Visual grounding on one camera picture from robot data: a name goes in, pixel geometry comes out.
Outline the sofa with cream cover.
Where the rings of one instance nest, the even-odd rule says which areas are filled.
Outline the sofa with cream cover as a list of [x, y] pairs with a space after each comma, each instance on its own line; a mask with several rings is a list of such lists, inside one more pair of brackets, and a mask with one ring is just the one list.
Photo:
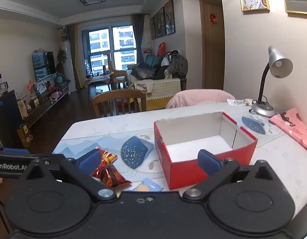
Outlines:
[[176, 93], [186, 89], [187, 72], [188, 61], [178, 50], [147, 55], [144, 63], [128, 66], [129, 88], [146, 93], [148, 110], [164, 109]]

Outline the copper foil snack bag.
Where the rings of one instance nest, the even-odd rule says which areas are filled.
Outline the copper foil snack bag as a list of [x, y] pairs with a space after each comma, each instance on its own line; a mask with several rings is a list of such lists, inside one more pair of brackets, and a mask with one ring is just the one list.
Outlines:
[[98, 179], [109, 188], [117, 188], [131, 182], [126, 180], [118, 171], [113, 163], [118, 159], [116, 154], [110, 153], [97, 147], [100, 151], [100, 165], [92, 173], [91, 177]]

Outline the light blue snack packet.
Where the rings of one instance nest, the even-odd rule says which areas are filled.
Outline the light blue snack packet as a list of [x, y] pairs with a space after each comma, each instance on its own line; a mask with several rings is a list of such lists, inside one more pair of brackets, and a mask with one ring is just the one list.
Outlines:
[[138, 186], [136, 186], [133, 191], [139, 192], [161, 192], [163, 187], [149, 178], [145, 178]]

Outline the dark tv console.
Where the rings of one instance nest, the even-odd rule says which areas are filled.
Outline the dark tv console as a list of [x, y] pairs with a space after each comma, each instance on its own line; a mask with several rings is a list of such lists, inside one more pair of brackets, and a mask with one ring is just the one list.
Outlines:
[[43, 115], [45, 115], [58, 101], [68, 95], [70, 92], [68, 82], [65, 81], [57, 84], [50, 91], [47, 90], [38, 96], [39, 105], [35, 106], [27, 117], [24, 118], [24, 123], [27, 127], [33, 126]]

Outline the white snack wrapper by lamp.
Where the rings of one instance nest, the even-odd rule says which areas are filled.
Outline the white snack wrapper by lamp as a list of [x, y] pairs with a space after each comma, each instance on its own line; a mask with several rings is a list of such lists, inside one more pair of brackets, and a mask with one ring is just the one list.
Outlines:
[[253, 100], [252, 99], [243, 99], [243, 100], [227, 99], [227, 102], [230, 106], [251, 106]]

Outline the red cardboard box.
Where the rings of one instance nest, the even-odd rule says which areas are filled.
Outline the red cardboard box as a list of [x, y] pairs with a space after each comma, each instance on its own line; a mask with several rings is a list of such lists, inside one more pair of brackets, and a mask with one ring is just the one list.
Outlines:
[[207, 178], [198, 166], [200, 150], [247, 165], [258, 141], [224, 112], [157, 120], [153, 127], [156, 150], [170, 190]]

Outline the wooden door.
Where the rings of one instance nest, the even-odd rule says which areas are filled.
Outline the wooden door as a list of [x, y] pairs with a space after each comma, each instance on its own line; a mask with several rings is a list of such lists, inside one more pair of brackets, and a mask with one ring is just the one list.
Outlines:
[[199, 0], [202, 40], [202, 87], [222, 90], [225, 28], [222, 0]]

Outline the wall television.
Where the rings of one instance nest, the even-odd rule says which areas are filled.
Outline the wall television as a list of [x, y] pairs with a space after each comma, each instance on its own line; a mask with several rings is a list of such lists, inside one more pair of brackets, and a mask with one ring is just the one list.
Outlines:
[[32, 61], [36, 81], [56, 73], [54, 54], [52, 51], [33, 53]]

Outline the brown paper gift bag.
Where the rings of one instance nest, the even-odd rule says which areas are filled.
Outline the brown paper gift bag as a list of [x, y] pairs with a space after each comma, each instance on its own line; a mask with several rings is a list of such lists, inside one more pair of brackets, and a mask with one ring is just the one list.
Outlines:
[[24, 147], [30, 147], [32, 141], [34, 140], [34, 137], [32, 133], [30, 132], [30, 129], [27, 127], [26, 124], [22, 124], [17, 129], [18, 136], [23, 144]]

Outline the pink padded chair cover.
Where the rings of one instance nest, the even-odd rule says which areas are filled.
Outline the pink padded chair cover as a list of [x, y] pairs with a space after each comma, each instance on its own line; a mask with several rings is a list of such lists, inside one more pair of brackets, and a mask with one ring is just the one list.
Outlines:
[[180, 107], [225, 103], [235, 97], [228, 92], [218, 89], [193, 89], [176, 93], [167, 103], [166, 109]]

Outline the pink patterned bag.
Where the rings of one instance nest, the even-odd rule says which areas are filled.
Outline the pink patterned bag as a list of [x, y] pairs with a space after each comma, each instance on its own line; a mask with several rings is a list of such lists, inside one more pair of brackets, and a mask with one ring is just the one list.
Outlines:
[[269, 119], [270, 122], [291, 136], [307, 150], [307, 126], [302, 121], [297, 109], [293, 108]]

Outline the wooden dining chair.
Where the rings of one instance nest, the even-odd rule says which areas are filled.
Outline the wooden dining chair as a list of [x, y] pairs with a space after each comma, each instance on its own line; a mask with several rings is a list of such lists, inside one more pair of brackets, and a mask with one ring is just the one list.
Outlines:
[[97, 118], [145, 112], [146, 93], [129, 88], [104, 92], [92, 98], [92, 106]]

